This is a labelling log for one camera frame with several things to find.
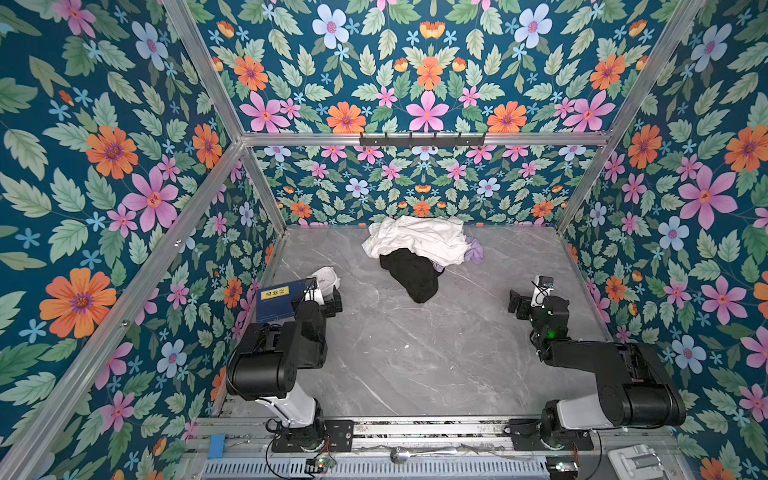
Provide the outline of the black cloth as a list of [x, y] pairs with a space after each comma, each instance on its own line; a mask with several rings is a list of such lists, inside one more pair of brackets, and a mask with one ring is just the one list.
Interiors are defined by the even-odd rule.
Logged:
[[400, 248], [381, 255], [379, 263], [417, 304], [426, 303], [438, 292], [438, 279], [443, 271], [436, 269], [426, 257], [416, 255], [407, 248]]

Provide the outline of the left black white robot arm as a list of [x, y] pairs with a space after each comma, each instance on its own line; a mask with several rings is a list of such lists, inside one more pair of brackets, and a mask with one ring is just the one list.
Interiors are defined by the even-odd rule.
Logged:
[[322, 437], [322, 407], [298, 382], [301, 370], [324, 366], [327, 320], [343, 311], [336, 286], [328, 293], [284, 285], [256, 296], [256, 321], [230, 355], [229, 394], [266, 407], [292, 434]]

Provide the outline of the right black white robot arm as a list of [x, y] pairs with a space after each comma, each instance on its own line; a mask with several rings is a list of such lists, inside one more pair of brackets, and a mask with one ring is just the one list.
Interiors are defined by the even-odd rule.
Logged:
[[594, 394], [546, 404], [539, 420], [542, 435], [685, 422], [682, 396], [652, 346], [574, 340], [569, 336], [569, 301], [542, 291], [531, 296], [511, 291], [508, 311], [529, 323], [529, 342], [542, 363], [595, 379]]

